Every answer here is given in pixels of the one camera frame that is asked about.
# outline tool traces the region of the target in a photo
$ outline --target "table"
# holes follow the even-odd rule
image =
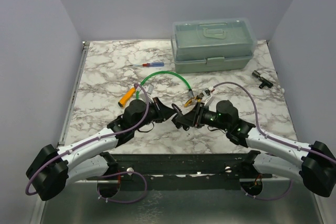
[[[164,67],[130,68],[129,64],[163,61]],[[80,79],[74,111],[65,144],[89,137],[123,113],[118,101],[133,86],[146,76],[160,70],[174,71],[173,56],[169,40],[94,41],[90,43],[83,74]],[[259,89],[260,81],[251,73],[258,70],[274,86]],[[253,59],[244,69],[182,74],[190,83],[195,94],[219,82],[232,81],[243,85],[254,97],[263,129],[296,140],[296,135],[284,100],[276,71],[265,40],[258,42]],[[148,80],[154,85],[153,97],[170,106],[176,103],[183,112],[188,100],[187,88],[177,77],[169,74]],[[210,109],[220,100],[230,100],[239,110],[239,116],[255,122],[254,111],[248,96],[233,85],[216,89],[216,98]],[[156,124],[150,133],[136,132],[126,144],[112,153],[136,154],[183,154],[183,153],[241,153],[247,148],[232,144],[221,131],[202,129],[178,130],[172,122]]]

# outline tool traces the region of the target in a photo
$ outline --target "black tool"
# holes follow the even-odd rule
[[[262,89],[264,86],[267,86],[269,89],[273,87],[273,83],[271,83],[269,80],[266,80],[264,77],[261,77],[260,73],[257,70],[254,70],[252,75],[254,77],[257,77],[259,81],[261,81],[261,84],[259,85],[260,89]]]

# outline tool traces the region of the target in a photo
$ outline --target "green plastic box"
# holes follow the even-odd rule
[[[171,38],[176,73],[244,68],[256,37],[246,18],[175,22]]]

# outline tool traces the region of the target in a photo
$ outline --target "screwdriver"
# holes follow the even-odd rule
[[[134,64],[128,65],[128,67],[163,67],[163,62],[151,62],[151,63],[144,63],[144,64]]]

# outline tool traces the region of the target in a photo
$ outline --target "gray floor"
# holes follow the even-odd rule
[[[280,195],[288,182],[264,182],[264,197]],[[135,198],[140,192],[121,192],[119,199]],[[277,201],[259,201],[241,191],[151,191],[131,205],[98,200],[96,183],[76,183],[48,201],[43,224],[136,223],[322,223],[312,193],[294,184],[292,192]]]

